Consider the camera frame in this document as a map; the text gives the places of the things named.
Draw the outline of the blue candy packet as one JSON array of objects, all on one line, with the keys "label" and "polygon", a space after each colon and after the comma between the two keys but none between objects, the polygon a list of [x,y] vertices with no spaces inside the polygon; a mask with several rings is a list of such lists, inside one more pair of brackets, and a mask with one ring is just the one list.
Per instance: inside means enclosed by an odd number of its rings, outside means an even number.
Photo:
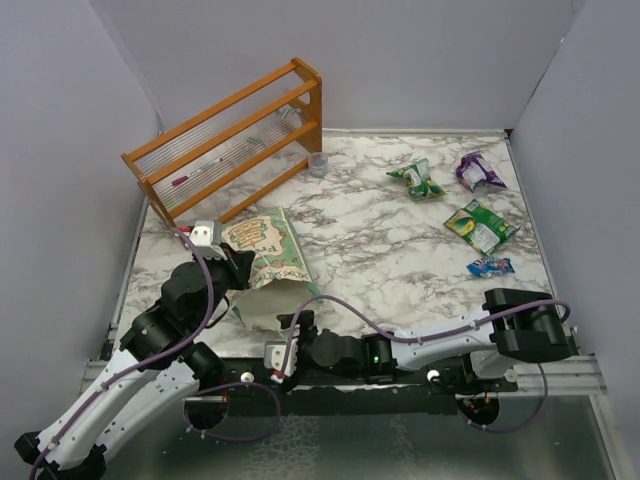
[{"label": "blue candy packet", "polygon": [[515,272],[509,258],[486,257],[467,265],[468,272],[477,278],[491,278]]}]

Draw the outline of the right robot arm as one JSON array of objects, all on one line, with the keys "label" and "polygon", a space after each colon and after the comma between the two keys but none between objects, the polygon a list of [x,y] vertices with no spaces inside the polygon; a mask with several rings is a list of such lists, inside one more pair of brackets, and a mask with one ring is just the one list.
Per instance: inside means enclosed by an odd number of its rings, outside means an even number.
[{"label": "right robot arm", "polygon": [[497,387],[515,364],[572,356],[569,314],[569,305],[548,293],[494,288],[481,306],[439,326],[389,332],[374,325],[354,337],[319,330],[313,311],[301,306],[280,316],[288,335],[265,345],[263,362],[271,381],[287,387],[391,385],[423,374],[442,392],[470,395]]}]

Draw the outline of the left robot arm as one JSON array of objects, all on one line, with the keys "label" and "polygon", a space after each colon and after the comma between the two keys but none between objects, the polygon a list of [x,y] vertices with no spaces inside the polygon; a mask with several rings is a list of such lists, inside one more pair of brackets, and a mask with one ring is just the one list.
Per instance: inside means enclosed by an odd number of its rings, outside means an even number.
[{"label": "left robot arm", "polygon": [[98,377],[46,429],[22,434],[14,448],[32,479],[100,479],[112,458],[168,407],[214,392],[224,362],[197,341],[230,291],[249,287],[252,251],[221,244],[194,254],[135,318]]}]

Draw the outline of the purple snack packet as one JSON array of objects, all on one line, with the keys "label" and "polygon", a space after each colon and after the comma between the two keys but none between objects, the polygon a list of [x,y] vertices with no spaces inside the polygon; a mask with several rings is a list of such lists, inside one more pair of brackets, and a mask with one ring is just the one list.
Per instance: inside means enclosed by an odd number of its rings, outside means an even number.
[{"label": "purple snack packet", "polygon": [[464,155],[455,168],[459,183],[470,192],[481,186],[506,189],[507,185],[480,152]]}]

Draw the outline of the green yellow snack packet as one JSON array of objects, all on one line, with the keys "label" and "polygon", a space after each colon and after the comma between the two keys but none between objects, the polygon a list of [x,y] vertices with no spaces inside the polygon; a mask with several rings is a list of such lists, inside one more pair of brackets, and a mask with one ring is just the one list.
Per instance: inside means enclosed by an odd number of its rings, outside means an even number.
[{"label": "green yellow snack packet", "polygon": [[422,158],[415,163],[399,169],[389,171],[387,176],[401,179],[408,188],[408,195],[413,200],[427,200],[439,198],[447,192],[432,179],[429,170],[429,160]]}]

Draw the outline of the green paper bag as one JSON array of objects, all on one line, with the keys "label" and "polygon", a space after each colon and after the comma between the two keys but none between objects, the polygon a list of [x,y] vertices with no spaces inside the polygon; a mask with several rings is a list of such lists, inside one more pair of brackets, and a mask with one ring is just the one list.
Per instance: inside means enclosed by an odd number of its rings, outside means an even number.
[{"label": "green paper bag", "polygon": [[249,288],[230,295],[232,311],[248,330],[280,330],[279,315],[294,313],[319,293],[285,209],[262,210],[227,224],[222,238],[236,251],[255,254]]}]

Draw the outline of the green chips packet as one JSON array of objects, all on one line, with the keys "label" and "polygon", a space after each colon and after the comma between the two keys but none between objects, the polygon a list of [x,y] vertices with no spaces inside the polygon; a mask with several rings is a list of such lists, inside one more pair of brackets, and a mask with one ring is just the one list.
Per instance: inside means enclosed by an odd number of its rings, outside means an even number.
[{"label": "green chips packet", "polygon": [[444,226],[483,256],[494,254],[519,231],[478,200],[459,208]]}]

